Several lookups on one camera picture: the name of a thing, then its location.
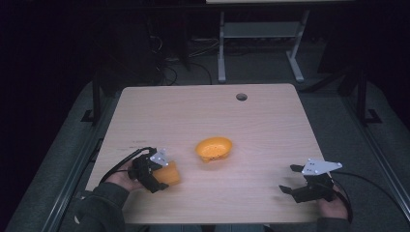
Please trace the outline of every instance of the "yellow bowl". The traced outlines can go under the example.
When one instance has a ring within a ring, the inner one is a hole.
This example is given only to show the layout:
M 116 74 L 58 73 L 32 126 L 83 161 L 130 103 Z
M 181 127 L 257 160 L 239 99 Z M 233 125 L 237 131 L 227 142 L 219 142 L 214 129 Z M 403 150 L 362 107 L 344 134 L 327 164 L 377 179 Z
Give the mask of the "yellow bowl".
M 232 142 L 225 137 L 211 137 L 196 145 L 195 152 L 204 162 L 225 159 L 228 156 Z

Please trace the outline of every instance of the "dark sleeve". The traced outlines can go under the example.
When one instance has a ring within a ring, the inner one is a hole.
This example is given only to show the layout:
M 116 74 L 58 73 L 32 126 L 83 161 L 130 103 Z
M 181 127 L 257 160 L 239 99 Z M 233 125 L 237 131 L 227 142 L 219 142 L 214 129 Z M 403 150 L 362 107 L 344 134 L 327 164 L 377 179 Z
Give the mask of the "dark sleeve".
M 347 219 L 321 217 L 317 220 L 317 232 L 348 232 L 350 223 Z
M 125 231 L 122 208 L 129 192 L 112 183 L 101 183 L 81 200 L 75 216 L 80 222 L 76 231 Z

